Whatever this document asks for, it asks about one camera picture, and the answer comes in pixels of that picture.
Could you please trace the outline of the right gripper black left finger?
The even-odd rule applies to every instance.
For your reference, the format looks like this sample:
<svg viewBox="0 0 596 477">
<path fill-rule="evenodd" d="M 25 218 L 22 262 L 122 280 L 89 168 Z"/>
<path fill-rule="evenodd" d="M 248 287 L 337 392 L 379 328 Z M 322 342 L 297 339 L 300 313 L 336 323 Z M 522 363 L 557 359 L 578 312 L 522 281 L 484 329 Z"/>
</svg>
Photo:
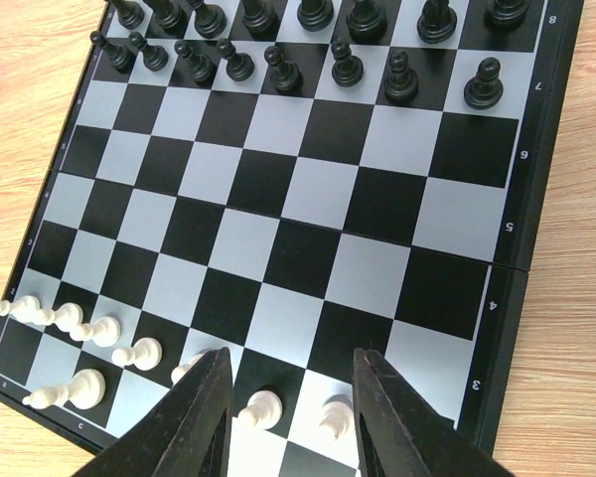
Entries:
<svg viewBox="0 0 596 477">
<path fill-rule="evenodd" d="M 227 347 L 206 352 L 83 476 L 225 476 L 233 387 Z"/>
</svg>

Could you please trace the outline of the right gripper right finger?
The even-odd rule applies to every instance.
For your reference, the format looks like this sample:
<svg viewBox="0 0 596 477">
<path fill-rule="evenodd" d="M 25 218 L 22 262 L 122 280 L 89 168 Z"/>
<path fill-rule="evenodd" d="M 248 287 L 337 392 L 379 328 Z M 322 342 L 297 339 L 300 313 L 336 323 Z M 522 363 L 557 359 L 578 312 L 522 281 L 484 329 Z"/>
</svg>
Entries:
<svg viewBox="0 0 596 477">
<path fill-rule="evenodd" d="M 353 401 L 364 476 L 510 476 L 449 426 L 375 350 L 354 350 Z"/>
</svg>

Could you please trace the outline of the white chess piece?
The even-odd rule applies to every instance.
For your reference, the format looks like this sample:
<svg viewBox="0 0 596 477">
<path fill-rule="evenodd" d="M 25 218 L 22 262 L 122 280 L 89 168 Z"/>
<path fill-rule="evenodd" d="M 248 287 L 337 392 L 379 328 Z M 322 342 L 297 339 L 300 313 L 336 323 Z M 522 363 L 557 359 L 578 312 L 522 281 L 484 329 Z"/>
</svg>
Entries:
<svg viewBox="0 0 596 477">
<path fill-rule="evenodd" d="M 83 369 L 68 384 L 39 388 L 25 396 L 22 403 L 35 409 L 44 409 L 71 402 L 78 409 L 89 409 L 101 402 L 105 389 L 105 378 L 100 371 Z"/>
</svg>

